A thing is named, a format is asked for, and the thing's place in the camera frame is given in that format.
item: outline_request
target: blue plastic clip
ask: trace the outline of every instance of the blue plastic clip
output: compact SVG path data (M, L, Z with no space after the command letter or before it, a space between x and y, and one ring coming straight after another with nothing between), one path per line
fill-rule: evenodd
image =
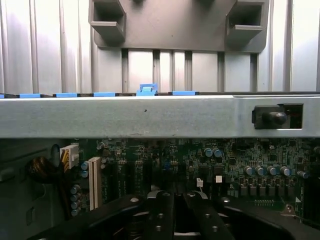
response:
M157 84L140 84L140 89L136 91L137 96L154 96L158 93Z
M64 92L64 93L57 93L55 95L57 98L76 98L78 97L77 93L69 93L69 92Z
M115 97L115 92L95 92L93 93L94 97Z
M195 91L172 91L173 96L194 96L196 95Z
M19 95L21 99L39 99L41 94L39 93L23 93Z

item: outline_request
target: gray plastic bracket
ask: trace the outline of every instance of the gray plastic bracket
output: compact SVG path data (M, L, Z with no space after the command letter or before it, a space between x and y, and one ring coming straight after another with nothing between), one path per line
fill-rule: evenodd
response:
M269 0L90 0L100 48L260 53Z

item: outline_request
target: motherboard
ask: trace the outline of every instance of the motherboard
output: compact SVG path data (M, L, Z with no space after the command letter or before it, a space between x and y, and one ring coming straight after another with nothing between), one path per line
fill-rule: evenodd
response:
M320 151L319 140L306 138L109 138L70 144L78 145L79 153L78 165L69 171L73 216L127 194L146 197L182 183L209 199L242 198L303 217L304 182Z

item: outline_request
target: green circuit board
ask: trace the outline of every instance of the green circuit board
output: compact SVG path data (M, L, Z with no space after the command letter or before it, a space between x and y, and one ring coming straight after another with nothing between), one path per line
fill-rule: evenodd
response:
M101 157L103 203L126 194L147 194L171 182L185 183L212 195L243 198L250 204L282 211L290 205L303 215L303 178L316 162L316 139L76 139L80 164L71 170L72 179L82 189L81 211L89 211L89 180L81 164ZM275 174L268 172L274 168ZM284 175L282 167L289 169ZM257 167L263 174L257 174Z

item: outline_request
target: pcie slot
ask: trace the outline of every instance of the pcie slot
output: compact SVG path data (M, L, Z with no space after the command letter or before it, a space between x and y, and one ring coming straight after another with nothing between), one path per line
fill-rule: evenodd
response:
M101 158L93 157L89 161L90 210L99 208L102 203Z

